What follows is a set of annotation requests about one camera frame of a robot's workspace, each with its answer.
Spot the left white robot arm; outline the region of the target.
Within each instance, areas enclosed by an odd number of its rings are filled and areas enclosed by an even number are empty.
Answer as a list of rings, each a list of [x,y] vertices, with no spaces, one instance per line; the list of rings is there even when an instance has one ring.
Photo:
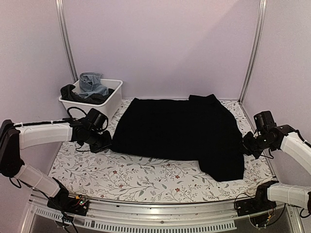
[[[111,145],[111,135],[102,125],[82,119],[13,123],[5,120],[0,127],[0,173],[15,178],[44,193],[62,211],[72,207],[68,190],[56,179],[26,164],[20,157],[23,149],[56,142],[88,144],[92,153]]]

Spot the right aluminium frame post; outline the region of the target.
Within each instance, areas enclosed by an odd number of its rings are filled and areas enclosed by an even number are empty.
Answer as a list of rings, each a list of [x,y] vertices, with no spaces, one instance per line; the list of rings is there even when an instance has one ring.
[[[260,0],[258,18],[257,18],[257,23],[256,23],[256,28],[255,28],[255,36],[254,36],[253,45],[251,49],[250,59],[249,59],[247,70],[246,70],[245,79],[244,79],[242,90],[241,90],[240,97],[239,97],[239,103],[241,105],[243,105],[245,101],[247,91],[248,91],[248,88],[251,82],[253,69],[255,67],[255,62],[256,62],[256,58],[257,58],[257,54],[259,50],[260,40],[261,40],[264,21],[265,21],[266,7],[267,7],[267,0]]]

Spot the black t-shirt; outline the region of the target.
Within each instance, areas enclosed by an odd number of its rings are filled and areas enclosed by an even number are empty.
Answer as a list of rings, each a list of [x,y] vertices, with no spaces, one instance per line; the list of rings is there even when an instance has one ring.
[[[114,152],[197,161],[218,182],[241,180],[244,156],[234,115],[212,94],[187,100],[133,99],[112,139]]]

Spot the dark garment in bin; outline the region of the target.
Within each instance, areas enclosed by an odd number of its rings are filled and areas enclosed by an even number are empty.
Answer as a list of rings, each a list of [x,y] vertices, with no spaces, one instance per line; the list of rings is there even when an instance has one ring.
[[[114,89],[109,88],[107,94],[101,94],[100,92],[86,92],[86,93],[76,93],[73,91],[74,85],[68,84],[61,88],[61,99],[68,100],[72,102],[86,103],[86,104],[103,104],[114,92]]]

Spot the front aluminium rail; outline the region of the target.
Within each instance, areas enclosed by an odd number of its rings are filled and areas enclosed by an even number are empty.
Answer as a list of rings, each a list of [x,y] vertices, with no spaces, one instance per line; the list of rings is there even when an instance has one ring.
[[[91,199],[85,216],[62,220],[62,214],[47,207],[47,200],[31,194],[23,233],[308,233],[310,220],[299,209],[279,203],[269,226],[259,228],[263,214],[238,216],[234,201],[186,204],[130,203]]]

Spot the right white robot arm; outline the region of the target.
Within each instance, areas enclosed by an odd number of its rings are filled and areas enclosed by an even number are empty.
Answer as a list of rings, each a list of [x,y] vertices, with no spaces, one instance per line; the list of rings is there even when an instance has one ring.
[[[248,132],[240,143],[245,155],[258,159],[262,152],[280,150],[294,158],[308,173],[311,172],[311,145],[304,140],[299,130],[289,125],[262,129],[258,136]],[[279,201],[311,211],[311,188],[309,186],[288,185],[276,181],[263,183],[257,187],[256,197],[251,207],[261,212],[271,201]]]

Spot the floral patterned table mat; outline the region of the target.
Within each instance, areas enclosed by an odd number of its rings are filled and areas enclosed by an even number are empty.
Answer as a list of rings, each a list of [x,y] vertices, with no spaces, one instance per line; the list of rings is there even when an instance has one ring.
[[[273,179],[264,158],[245,157],[244,177],[217,182],[199,170],[196,161],[172,161],[112,152],[76,151],[62,144],[49,175],[71,193],[110,200],[185,203],[230,200],[254,195],[258,185]]]

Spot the aluminium frame post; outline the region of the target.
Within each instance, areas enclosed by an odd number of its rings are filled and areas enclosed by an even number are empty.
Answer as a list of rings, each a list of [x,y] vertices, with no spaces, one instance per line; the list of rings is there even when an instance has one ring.
[[[255,28],[255,36],[254,36],[253,45],[251,49],[250,59],[249,59],[247,70],[246,70],[245,79],[244,79],[242,90],[241,90],[240,97],[239,97],[239,103],[241,105],[243,105],[245,101],[247,91],[248,91],[248,88],[251,82],[253,69],[255,67],[255,62],[256,62],[256,58],[257,58],[257,54],[259,50],[260,40],[261,40],[264,21],[265,21],[266,7],[267,7],[267,0],[260,0],[258,18],[257,18],[257,23],[256,23],[256,28]]]
[[[72,80],[75,83],[78,81],[78,75],[77,75],[74,58],[73,58],[72,50],[70,46],[69,34],[68,34],[66,18],[65,18],[64,4],[62,0],[56,0],[55,5],[56,5],[56,13],[57,13],[59,27],[60,27],[60,33],[61,33],[62,41],[64,44],[65,55],[68,61]]]

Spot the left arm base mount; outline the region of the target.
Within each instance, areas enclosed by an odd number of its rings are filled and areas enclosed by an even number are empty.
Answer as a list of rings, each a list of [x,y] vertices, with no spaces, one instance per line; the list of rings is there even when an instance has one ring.
[[[89,198],[81,194],[71,197],[69,191],[64,186],[60,186],[55,197],[49,198],[47,206],[65,213],[86,216]]]

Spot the white plastic laundry bin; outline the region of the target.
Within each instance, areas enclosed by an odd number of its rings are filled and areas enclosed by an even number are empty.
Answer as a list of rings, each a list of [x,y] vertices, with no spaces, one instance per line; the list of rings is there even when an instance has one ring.
[[[100,111],[102,114],[106,115],[111,121],[112,117],[116,111],[120,108],[122,103],[122,80],[113,80],[113,79],[100,79],[100,82],[103,86],[113,89],[113,93],[107,98],[107,100],[102,104],[89,104],[82,102],[74,102],[69,100],[62,99],[62,96],[58,100],[63,104],[65,109],[69,107],[78,107],[88,113],[91,108],[94,108]]]

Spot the left aluminium frame post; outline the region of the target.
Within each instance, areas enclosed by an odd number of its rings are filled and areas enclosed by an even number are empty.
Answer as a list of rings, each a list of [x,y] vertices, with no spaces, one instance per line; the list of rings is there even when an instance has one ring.
[[[56,5],[56,13],[57,13],[59,27],[60,27],[60,33],[61,33],[62,41],[64,44],[65,55],[68,61],[72,80],[75,83],[78,81],[78,75],[77,75],[74,58],[73,58],[72,50],[70,46],[69,34],[68,34],[66,18],[65,18],[64,4],[62,0],[56,0],[55,5]]]

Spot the blue denim garment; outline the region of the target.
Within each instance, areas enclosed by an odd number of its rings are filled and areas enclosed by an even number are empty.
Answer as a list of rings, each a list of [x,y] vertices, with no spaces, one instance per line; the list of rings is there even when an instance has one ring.
[[[80,97],[86,99],[93,94],[107,95],[108,88],[101,83],[102,74],[94,72],[81,73],[79,77]]]

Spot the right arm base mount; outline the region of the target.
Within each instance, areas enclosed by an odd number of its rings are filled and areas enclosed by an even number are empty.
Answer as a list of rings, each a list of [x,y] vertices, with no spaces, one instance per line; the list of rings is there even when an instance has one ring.
[[[244,200],[235,200],[234,209],[238,216],[251,215],[276,208],[276,202],[268,200],[268,188],[278,181],[268,181],[256,188],[255,196]]]

